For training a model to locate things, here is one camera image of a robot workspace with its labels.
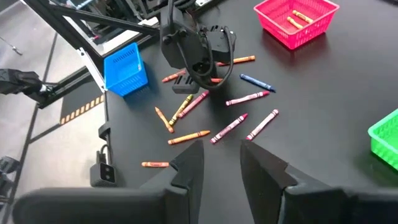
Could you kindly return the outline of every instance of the black cable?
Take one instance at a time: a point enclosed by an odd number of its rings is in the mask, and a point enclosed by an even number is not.
[[[175,32],[174,21],[173,21],[174,1],[175,0],[169,0],[169,2],[167,3],[167,7],[169,8],[169,19],[168,19],[167,23],[168,23],[168,26],[170,28],[170,33],[171,34],[173,34]]]
[[[186,9],[188,9],[188,7],[194,5],[196,0],[185,0],[185,1],[186,1],[185,3],[183,2],[181,4],[176,2],[175,7],[177,7],[177,9],[179,9],[179,10],[186,10]]]
[[[106,148],[107,151],[108,151],[108,165],[111,166],[111,165],[112,165],[112,150],[111,150],[111,148],[109,147],[109,145],[108,145],[108,144],[103,145],[103,146],[101,147],[100,153],[101,153],[101,154],[104,154],[105,148]]]
[[[223,77],[223,80],[222,80],[221,82],[219,82],[219,84],[217,84],[217,85],[215,85],[215,86],[207,85],[207,84],[203,83],[202,80],[201,80],[200,78],[198,78],[198,77],[203,77],[203,76],[209,75],[209,74],[211,73],[211,71],[213,70],[214,61],[213,61],[213,54],[212,54],[212,52],[211,52],[211,45],[210,45],[210,43],[207,41],[207,47],[208,47],[209,57],[210,57],[210,69],[209,69],[206,73],[204,73],[204,74],[199,74],[199,73],[197,73],[197,72],[195,72],[195,71],[193,71],[193,70],[190,69],[190,66],[189,66],[188,63],[187,63],[187,59],[185,58],[185,54],[184,54],[184,52],[183,52],[182,46],[181,46],[180,43],[177,41],[178,49],[180,50],[181,56],[182,56],[182,58],[183,58],[183,60],[184,60],[184,64],[185,64],[185,67],[186,67],[188,73],[189,73],[190,76],[192,77],[193,81],[197,82],[201,87],[203,87],[203,88],[205,88],[205,89],[207,89],[207,90],[216,90],[216,89],[218,89],[218,88],[229,78],[229,76],[230,76],[231,73],[232,73],[233,66],[234,66],[234,63],[233,63],[233,60],[234,60],[234,52],[233,52],[233,45],[232,45],[231,33],[230,33],[230,31],[229,31],[229,29],[228,29],[227,26],[224,26],[224,27],[223,27],[223,30],[224,30],[224,32],[225,32],[225,34],[226,34],[226,38],[227,38],[227,40],[228,40],[228,47],[229,47],[229,68],[228,68],[228,71],[226,72],[225,76]]]

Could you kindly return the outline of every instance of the gray floor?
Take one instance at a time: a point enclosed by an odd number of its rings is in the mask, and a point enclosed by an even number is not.
[[[0,41],[0,68],[35,71],[43,77],[55,35],[49,25],[19,3],[0,14],[0,35],[23,52],[18,56]],[[75,50],[58,36],[47,81],[57,82],[82,66]],[[32,137],[59,122],[61,105],[58,100],[38,111]],[[0,95],[0,156],[21,158],[34,107],[35,102],[24,95]],[[17,198],[42,187],[90,186],[88,169],[104,144],[97,137],[103,110],[101,104],[29,146]]]

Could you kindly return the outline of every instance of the pink plastic basket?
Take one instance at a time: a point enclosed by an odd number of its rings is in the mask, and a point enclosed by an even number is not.
[[[266,0],[254,7],[264,29],[285,44],[295,49],[314,37],[324,33],[339,5],[326,0]],[[297,10],[313,19],[307,23],[293,14]],[[303,26],[298,29],[287,17]]]

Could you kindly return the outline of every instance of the yellow crayon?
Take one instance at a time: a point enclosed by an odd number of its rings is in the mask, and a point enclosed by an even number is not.
[[[303,26],[301,26],[300,24],[298,24],[296,21],[294,21],[293,18],[291,18],[290,16],[287,17],[287,20],[295,27],[297,27],[298,29],[303,29]]]
[[[168,141],[168,144],[170,144],[170,145],[171,144],[177,144],[177,143],[180,143],[180,142],[183,142],[183,141],[188,141],[188,140],[191,140],[191,139],[199,138],[199,137],[207,135],[208,133],[210,133],[210,131],[200,131],[198,133],[189,134],[189,135],[182,136],[182,137],[179,137],[179,138],[171,139],[171,140]]]
[[[173,126],[175,124],[175,122],[177,121],[177,115],[179,115],[181,113],[182,110],[185,109],[185,107],[189,104],[189,102],[192,100],[193,95],[189,95],[187,96],[187,98],[184,100],[184,102],[182,102],[180,108],[177,110],[177,112],[175,112],[173,118],[169,121],[169,125]]]
[[[311,18],[302,14],[301,12],[297,12],[296,10],[293,10],[293,14],[295,14],[298,18],[304,20],[305,22],[309,22],[309,23],[313,22],[313,20]]]
[[[250,61],[253,61],[253,60],[255,60],[255,59],[256,59],[256,56],[255,56],[255,55],[248,56],[248,57],[235,58],[235,59],[234,59],[234,64],[236,64],[236,63],[243,63],[243,62],[250,62]],[[216,65],[217,65],[217,66],[226,66],[226,65],[229,65],[229,64],[228,64],[228,63],[221,63],[221,62],[218,62],[218,63],[216,63]]]
[[[170,133],[174,132],[174,129],[169,125],[169,122],[167,122],[165,116],[163,115],[163,113],[160,111],[159,108],[155,107],[155,111],[157,113],[157,115],[159,115],[159,117],[161,118],[161,120],[164,122],[164,124],[166,125],[166,128],[170,131]]]

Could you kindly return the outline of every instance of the metal frame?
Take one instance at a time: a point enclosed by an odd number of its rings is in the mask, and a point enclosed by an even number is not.
[[[83,47],[87,54],[90,56],[99,72],[103,76],[103,60],[105,57],[113,54],[114,52],[122,49],[132,42],[137,42],[139,48],[143,48],[144,42],[153,43],[150,40],[159,39],[159,28],[154,26],[139,25],[133,22],[128,22],[120,19],[115,19],[107,16],[101,16],[90,12],[85,12],[76,9],[70,9],[63,6],[57,6],[49,4],[49,0],[24,0],[25,3],[32,8],[44,21],[46,21],[59,35],[61,35],[74,49]],[[207,9],[217,5],[223,0],[212,0],[211,2],[203,5],[197,10],[191,12],[192,16],[197,17]],[[112,51],[100,55],[87,40],[81,36],[77,30],[64,18],[64,16],[70,17],[73,20],[84,20],[88,22],[95,22],[99,24],[109,25],[125,30],[132,30],[139,32],[137,36],[121,44]],[[39,105],[39,108],[45,108],[53,102],[59,100],[66,94],[69,94],[82,84],[92,80],[90,73],[86,67],[79,69],[62,81],[57,83],[53,90],[54,94],[44,103]]]

